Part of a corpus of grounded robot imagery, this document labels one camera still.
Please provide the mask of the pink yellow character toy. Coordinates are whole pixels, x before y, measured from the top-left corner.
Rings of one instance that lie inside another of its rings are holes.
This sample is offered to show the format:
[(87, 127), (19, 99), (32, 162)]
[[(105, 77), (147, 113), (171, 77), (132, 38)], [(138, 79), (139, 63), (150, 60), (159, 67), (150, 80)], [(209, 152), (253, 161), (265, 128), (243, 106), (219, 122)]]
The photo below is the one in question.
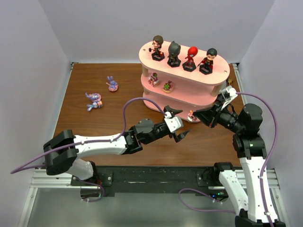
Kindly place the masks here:
[(187, 114), (187, 120), (189, 122), (197, 122), (197, 118), (193, 115), (193, 111), (190, 110), (190, 112)]

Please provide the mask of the pink donut toy green star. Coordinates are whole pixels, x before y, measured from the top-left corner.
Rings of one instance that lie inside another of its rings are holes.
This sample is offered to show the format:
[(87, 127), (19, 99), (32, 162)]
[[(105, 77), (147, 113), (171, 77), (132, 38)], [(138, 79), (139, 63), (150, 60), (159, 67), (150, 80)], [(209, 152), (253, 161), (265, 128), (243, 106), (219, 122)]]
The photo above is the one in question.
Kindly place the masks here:
[(164, 84), (162, 90), (165, 93), (171, 93), (174, 90), (174, 83), (171, 80), (167, 81)]

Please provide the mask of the red white cake toy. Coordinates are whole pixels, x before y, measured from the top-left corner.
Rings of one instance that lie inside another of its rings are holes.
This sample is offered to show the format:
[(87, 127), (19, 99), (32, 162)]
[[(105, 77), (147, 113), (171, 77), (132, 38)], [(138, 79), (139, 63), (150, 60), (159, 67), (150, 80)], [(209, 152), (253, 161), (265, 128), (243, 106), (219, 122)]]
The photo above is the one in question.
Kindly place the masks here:
[(158, 78), (158, 74), (156, 72), (152, 73), (149, 78), (148, 78), (148, 83), (152, 86), (152, 87), (156, 87), (159, 85), (160, 80)]

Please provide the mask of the red spider hero figurine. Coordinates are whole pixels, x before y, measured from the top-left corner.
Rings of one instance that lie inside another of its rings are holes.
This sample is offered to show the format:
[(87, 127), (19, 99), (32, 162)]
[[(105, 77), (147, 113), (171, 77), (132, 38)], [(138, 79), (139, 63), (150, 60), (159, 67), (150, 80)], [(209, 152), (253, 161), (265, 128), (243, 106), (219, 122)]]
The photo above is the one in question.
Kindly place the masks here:
[(198, 48), (192, 46), (187, 51), (187, 57), (185, 58), (186, 61), (182, 64), (183, 70), (192, 72), (196, 69), (196, 64), (194, 62), (194, 57), (198, 53)]

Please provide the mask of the black-haired figurine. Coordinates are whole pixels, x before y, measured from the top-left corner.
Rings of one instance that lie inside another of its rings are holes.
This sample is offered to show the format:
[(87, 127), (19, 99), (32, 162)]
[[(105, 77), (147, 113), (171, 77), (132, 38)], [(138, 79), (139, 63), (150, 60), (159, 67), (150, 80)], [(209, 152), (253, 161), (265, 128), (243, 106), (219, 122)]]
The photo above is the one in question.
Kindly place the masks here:
[(217, 56), (217, 50), (215, 48), (210, 48), (206, 52), (206, 57), (198, 64), (199, 71), (204, 75), (212, 74), (214, 59)]

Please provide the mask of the brown-haired hero figurine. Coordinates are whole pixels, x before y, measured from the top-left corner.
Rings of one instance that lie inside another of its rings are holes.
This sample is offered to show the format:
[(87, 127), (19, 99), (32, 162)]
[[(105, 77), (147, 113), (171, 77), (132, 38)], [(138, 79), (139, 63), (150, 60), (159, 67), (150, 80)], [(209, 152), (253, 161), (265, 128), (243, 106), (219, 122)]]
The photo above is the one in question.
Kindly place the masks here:
[(161, 51), (163, 42), (164, 40), (161, 35), (156, 35), (153, 37), (153, 47), (149, 48), (149, 52), (151, 52), (151, 57), (154, 61), (162, 61), (165, 58), (164, 53)]

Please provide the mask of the black bat-masked figurine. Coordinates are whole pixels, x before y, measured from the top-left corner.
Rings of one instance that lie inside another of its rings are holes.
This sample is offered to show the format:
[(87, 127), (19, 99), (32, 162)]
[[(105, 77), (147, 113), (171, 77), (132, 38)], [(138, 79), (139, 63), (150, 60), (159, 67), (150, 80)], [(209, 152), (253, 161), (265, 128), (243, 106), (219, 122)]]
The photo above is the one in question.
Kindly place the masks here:
[(181, 46), (175, 41), (171, 42), (168, 48), (168, 61), (167, 64), (172, 67), (179, 67), (181, 60), (178, 58), (181, 51)]

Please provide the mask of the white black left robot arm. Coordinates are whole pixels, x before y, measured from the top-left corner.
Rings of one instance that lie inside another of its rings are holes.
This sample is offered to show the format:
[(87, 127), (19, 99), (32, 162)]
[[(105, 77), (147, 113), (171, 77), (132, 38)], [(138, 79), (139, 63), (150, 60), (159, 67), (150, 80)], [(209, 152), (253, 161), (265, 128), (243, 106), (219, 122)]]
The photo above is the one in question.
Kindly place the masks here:
[(84, 161), (85, 157), (134, 154), (141, 151), (143, 145), (166, 136), (173, 138), (175, 142), (184, 139), (188, 131), (176, 133), (184, 126), (179, 117), (182, 110), (166, 106), (163, 111), (165, 114), (160, 123), (145, 118), (121, 134), (85, 137), (74, 135), (72, 130), (60, 132), (43, 146), (47, 175), (68, 173), (85, 181), (98, 176), (95, 164)]

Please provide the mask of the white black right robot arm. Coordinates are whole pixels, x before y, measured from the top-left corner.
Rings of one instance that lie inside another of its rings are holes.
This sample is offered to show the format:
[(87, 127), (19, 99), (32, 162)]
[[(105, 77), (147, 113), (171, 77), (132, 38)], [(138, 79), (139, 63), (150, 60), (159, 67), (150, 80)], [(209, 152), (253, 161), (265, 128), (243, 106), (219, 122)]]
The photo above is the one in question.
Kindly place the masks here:
[(215, 163), (212, 177), (225, 188), (232, 202), (235, 226), (284, 227), (286, 224), (279, 220), (269, 190), (266, 170), (269, 154), (259, 133), (262, 109), (256, 104), (245, 104), (239, 114), (229, 110), (235, 97), (219, 95), (212, 107), (192, 113), (210, 128), (219, 124), (234, 133), (232, 144), (240, 160), (245, 186), (230, 163)]

